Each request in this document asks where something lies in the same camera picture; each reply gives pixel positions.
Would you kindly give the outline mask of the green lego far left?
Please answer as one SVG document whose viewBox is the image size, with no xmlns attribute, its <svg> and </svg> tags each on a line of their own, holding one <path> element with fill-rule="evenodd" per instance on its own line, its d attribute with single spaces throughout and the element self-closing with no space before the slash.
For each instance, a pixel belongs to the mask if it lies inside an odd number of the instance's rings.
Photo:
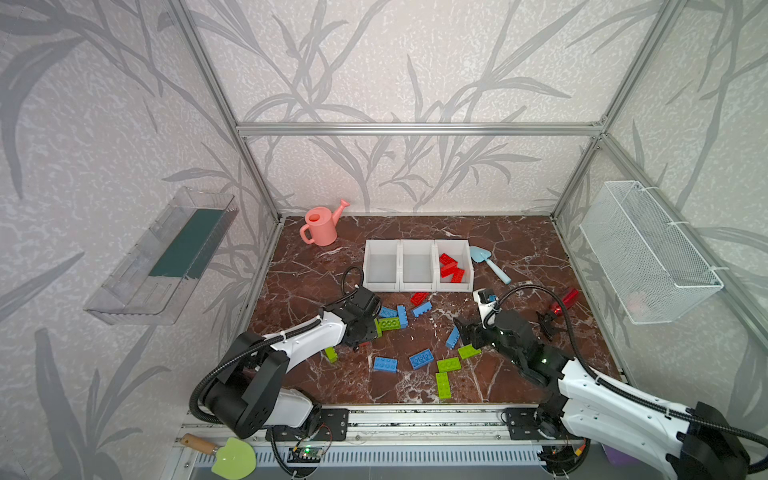
<svg viewBox="0 0 768 480">
<path fill-rule="evenodd" d="M 324 353 L 331 364 L 334 364 L 338 361 L 338 354 L 334 347 L 325 348 Z"/>
</svg>

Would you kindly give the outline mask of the clear plastic wall shelf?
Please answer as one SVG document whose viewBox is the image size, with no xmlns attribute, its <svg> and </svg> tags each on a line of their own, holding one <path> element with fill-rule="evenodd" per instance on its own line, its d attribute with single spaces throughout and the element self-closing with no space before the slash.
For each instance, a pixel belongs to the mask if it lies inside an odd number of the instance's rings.
<svg viewBox="0 0 768 480">
<path fill-rule="evenodd" d="M 84 311 L 113 326 L 176 323 L 238 213 L 233 194 L 179 188 Z"/>
</svg>

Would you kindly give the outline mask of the green lego bottom upright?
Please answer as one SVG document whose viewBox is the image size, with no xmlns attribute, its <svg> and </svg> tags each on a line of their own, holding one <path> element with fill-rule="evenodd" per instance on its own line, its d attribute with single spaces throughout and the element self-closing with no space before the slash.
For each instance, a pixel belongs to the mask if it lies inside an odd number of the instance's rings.
<svg viewBox="0 0 768 480">
<path fill-rule="evenodd" d="M 452 391 L 448 374 L 446 372 L 439 372 L 435 375 L 436 386 L 438 391 L 438 398 L 440 400 L 448 400 L 452 398 Z"/>
</svg>

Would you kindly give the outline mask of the blue lego upright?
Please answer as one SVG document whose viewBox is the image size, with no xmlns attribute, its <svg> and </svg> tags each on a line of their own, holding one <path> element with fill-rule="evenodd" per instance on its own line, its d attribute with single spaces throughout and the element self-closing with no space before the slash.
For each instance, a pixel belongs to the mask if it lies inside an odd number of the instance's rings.
<svg viewBox="0 0 768 480">
<path fill-rule="evenodd" d="M 408 326 L 407 312 L 403 305 L 397 306 L 397 314 L 399 319 L 399 328 L 405 329 Z"/>
</svg>

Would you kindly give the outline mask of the blue lego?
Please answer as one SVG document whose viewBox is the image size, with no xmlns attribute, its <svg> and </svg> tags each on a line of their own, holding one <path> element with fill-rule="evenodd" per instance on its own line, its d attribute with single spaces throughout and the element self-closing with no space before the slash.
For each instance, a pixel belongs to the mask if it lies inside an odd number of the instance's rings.
<svg viewBox="0 0 768 480">
<path fill-rule="evenodd" d="M 426 367 L 434 361 L 434 356 L 430 349 L 425 349 L 409 357 L 409 362 L 413 370 Z"/>
<path fill-rule="evenodd" d="M 399 319 L 399 328 L 405 329 L 408 326 L 407 312 L 403 305 L 397 306 L 397 314 Z"/>
<path fill-rule="evenodd" d="M 373 363 L 375 372 L 396 373 L 398 371 L 398 361 L 392 358 L 376 357 Z"/>
<path fill-rule="evenodd" d="M 387 307 L 382 307 L 378 313 L 379 318 L 396 318 L 398 316 L 399 314 L 397 310 Z"/>
<path fill-rule="evenodd" d="M 446 340 L 446 347 L 448 349 L 454 349 L 458 341 L 460 340 L 460 338 L 461 338 L 461 335 L 460 335 L 459 329 L 457 327 L 454 327 L 449 337 Z"/>
<path fill-rule="evenodd" d="M 423 315 L 423 314 L 425 314 L 425 313 L 427 313 L 427 312 L 429 312 L 431 310 L 432 310 L 432 304 L 429 301 L 426 301 L 426 302 L 422 303 L 421 305 L 417 306 L 416 308 L 414 308 L 412 310 L 412 315 L 415 318 L 418 318 L 421 315 Z"/>
</svg>

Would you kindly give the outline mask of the green lego flat centre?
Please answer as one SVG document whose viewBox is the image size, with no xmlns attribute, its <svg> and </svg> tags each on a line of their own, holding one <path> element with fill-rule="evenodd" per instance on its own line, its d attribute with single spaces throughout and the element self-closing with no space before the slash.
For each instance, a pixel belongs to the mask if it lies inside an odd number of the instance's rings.
<svg viewBox="0 0 768 480">
<path fill-rule="evenodd" d="M 381 318 L 377 320 L 377 326 L 382 332 L 393 331 L 401 328 L 401 322 L 398 317 Z"/>
</svg>

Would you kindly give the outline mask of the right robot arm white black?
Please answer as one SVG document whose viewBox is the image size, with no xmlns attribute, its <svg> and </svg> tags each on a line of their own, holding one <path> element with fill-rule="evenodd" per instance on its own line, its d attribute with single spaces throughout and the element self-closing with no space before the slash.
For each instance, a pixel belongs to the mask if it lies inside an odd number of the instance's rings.
<svg viewBox="0 0 768 480">
<path fill-rule="evenodd" d="M 744 444 L 765 446 L 764 436 L 729 425 L 714 407 L 686 407 L 604 375 L 579 351 L 542 342 L 528 320 L 503 307 L 505 296 L 474 292 L 480 320 L 455 325 L 464 344 L 489 347 L 533 385 L 549 391 L 537 410 L 539 430 L 607 445 L 669 479 L 745 479 L 767 469 Z"/>
</svg>

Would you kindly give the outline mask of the circuit board with led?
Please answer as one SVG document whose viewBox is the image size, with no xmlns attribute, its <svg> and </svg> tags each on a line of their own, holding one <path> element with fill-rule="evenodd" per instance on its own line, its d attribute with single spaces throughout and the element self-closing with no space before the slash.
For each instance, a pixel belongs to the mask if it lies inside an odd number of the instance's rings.
<svg viewBox="0 0 768 480">
<path fill-rule="evenodd" d="M 294 446 L 288 450 L 288 464 L 319 464 L 328 453 L 329 446 Z"/>
</svg>

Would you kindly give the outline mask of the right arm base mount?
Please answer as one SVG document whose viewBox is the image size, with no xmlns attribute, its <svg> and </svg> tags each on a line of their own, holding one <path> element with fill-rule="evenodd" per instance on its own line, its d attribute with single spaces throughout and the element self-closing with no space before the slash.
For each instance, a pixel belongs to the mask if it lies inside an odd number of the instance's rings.
<svg viewBox="0 0 768 480">
<path fill-rule="evenodd" d="M 501 421 L 511 440 L 563 440 L 562 433 L 539 421 L 536 407 L 509 407 L 501 413 Z"/>
</svg>

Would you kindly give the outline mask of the red lego pair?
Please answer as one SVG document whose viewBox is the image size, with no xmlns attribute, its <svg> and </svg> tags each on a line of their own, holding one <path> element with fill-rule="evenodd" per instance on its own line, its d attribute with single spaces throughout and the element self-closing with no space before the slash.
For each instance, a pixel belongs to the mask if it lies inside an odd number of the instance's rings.
<svg viewBox="0 0 768 480">
<path fill-rule="evenodd" d="M 442 265 L 440 268 L 440 277 L 445 278 L 448 276 L 452 276 L 457 269 L 458 269 L 458 264 L 455 262 Z"/>
</svg>

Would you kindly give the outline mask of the green lego right tilted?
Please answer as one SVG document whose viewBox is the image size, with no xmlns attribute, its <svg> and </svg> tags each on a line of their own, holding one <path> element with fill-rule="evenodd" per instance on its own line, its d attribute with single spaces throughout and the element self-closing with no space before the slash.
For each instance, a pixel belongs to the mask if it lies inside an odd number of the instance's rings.
<svg viewBox="0 0 768 480">
<path fill-rule="evenodd" d="M 481 350 L 473 347 L 472 345 L 465 345 L 458 349 L 458 354 L 461 360 L 468 360 L 482 353 Z"/>
</svg>

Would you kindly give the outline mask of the red tool right side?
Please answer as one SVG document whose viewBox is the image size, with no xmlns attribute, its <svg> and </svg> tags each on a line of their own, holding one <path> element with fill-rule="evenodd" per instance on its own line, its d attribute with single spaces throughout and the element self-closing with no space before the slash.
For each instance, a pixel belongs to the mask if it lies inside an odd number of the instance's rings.
<svg viewBox="0 0 768 480">
<path fill-rule="evenodd" d="M 569 310 L 573 305 L 575 305 L 579 297 L 580 297 L 580 291 L 578 289 L 576 288 L 570 289 L 563 296 L 561 296 L 559 300 L 555 300 L 550 305 L 550 312 L 555 317 L 563 316 L 564 311 Z"/>
</svg>

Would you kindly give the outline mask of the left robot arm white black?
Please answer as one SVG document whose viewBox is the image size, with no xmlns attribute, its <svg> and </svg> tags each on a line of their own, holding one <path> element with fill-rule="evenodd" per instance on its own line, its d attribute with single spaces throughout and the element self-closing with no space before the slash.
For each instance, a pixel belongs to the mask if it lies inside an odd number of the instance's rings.
<svg viewBox="0 0 768 480">
<path fill-rule="evenodd" d="M 287 428 L 310 436 L 320 429 L 321 406 L 283 386 L 290 370 L 320 353 L 353 350 L 377 338 L 379 296 L 358 287 L 313 318 L 278 333 L 239 335 L 219 364 L 194 387 L 189 411 L 198 420 L 228 427 L 247 439 L 261 429 Z"/>
</svg>

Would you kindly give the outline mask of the pink watering can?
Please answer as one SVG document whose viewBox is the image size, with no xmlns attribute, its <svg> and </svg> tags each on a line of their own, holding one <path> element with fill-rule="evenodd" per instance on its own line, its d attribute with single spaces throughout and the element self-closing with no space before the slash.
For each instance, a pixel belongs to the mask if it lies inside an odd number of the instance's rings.
<svg viewBox="0 0 768 480">
<path fill-rule="evenodd" d="M 305 217 L 305 224 L 300 228 L 299 234 L 302 241 L 308 245 L 325 247 L 333 244 L 337 238 L 336 226 L 350 203 L 344 199 L 335 211 L 327 207 L 315 207 L 309 210 Z"/>
</svg>

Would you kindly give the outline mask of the white three-compartment bin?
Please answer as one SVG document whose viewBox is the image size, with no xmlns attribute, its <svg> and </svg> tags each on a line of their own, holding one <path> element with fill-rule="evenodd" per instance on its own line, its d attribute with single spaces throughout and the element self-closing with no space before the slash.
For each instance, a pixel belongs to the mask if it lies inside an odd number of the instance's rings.
<svg viewBox="0 0 768 480">
<path fill-rule="evenodd" d="M 442 276 L 441 255 L 457 261 L 460 281 Z M 367 240 L 363 285 L 373 292 L 461 292 L 473 290 L 474 264 L 465 239 Z"/>
</svg>

